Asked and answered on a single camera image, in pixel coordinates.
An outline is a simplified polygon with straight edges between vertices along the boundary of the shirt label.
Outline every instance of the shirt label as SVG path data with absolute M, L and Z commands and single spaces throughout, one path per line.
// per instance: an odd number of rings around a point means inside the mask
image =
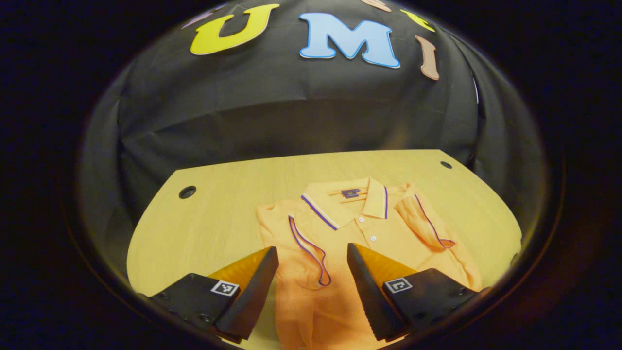
M 358 189 L 358 188 L 355 188 L 355 189 L 345 189 L 345 190 L 343 190 L 341 192 L 341 194 L 343 195 L 343 197 L 346 197 L 346 198 L 355 198 L 355 197 L 358 197 L 358 193 L 360 191 L 361 190 Z

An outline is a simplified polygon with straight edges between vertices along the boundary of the blue letter m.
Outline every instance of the blue letter m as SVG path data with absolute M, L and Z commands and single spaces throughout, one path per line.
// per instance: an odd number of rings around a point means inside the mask
M 309 44 L 300 50 L 308 59 L 331 59 L 337 52 L 328 46 L 330 37 L 342 54 L 353 59 L 363 43 L 367 51 L 363 59 L 371 64 L 399 68 L 399 61 L 393 56 L 389 33 L 391 28 L 380 23 L 363 21 L 351 30 L 337 17 L 327 13 L 303 13 L 301 19 L 309 23 Z

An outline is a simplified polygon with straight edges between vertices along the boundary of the letter u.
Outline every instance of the letter u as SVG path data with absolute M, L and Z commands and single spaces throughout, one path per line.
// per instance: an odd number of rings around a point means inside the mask
M 197 28 L 198 34 L 192 41 L 190 51 L 195 55 L 209 55 L 255 39 L 266 30 L 270 11 L 277 7 L 279 7 L 279 4 L 269 4 L 253 7 L 244 11 L 244 13 L 248 13 L 248 23 L 246 27 L 242 29 L 241 32 L 229 35 L 228 37 L 220 37 L 218 34 L 225 22 L 233 18 L 232 14 L 200 26 Z

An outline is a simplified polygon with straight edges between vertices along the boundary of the light wood tabletop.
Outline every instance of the light wood tabletop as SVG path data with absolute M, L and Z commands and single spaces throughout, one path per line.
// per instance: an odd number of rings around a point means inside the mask
M 451 169 L 441 165 L 444 161 Z M 481 179 L 440 150 L 310 154 L 181 169 L 153 198 L 128 251 L 132 287 L 155 295 L 188 273 L 207 276 L 263 247 L 255 210 L 296 199 L 310 182 L 373 177 L 416 182 L 473 255 L 483 286 L 494 284 L 521 248 L 516 219 Z M 195 186 L 196 193 L 179 198 Z M 277 349 L 274 283 L 245 349 Z

